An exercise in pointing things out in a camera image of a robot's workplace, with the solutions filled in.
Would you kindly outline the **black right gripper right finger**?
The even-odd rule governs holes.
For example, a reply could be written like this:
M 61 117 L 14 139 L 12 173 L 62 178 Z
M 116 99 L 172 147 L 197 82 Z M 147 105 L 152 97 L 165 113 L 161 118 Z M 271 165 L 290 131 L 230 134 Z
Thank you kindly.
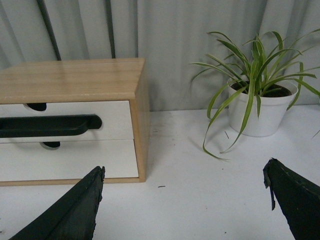
M 263 168 L 264 185 L 270 190 L 271 209 L 276 203 L 296 240 L 320 238 L 320 187 L 271 158 Z

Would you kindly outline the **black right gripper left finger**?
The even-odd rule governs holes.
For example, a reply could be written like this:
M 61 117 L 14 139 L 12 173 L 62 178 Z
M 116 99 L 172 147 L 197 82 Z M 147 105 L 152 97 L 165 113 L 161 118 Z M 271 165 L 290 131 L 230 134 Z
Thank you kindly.
M 105 167 L 97 166 L 12 240 L 91 240 L 102 200 Z

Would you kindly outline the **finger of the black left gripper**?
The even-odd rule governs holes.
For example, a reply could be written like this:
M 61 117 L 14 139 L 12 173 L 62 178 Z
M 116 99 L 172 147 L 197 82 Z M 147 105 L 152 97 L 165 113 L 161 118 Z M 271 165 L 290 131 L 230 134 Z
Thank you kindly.
M 96 114 L 4 117 L 0 119 L 1 138 L 78 136 L 102 127 Z

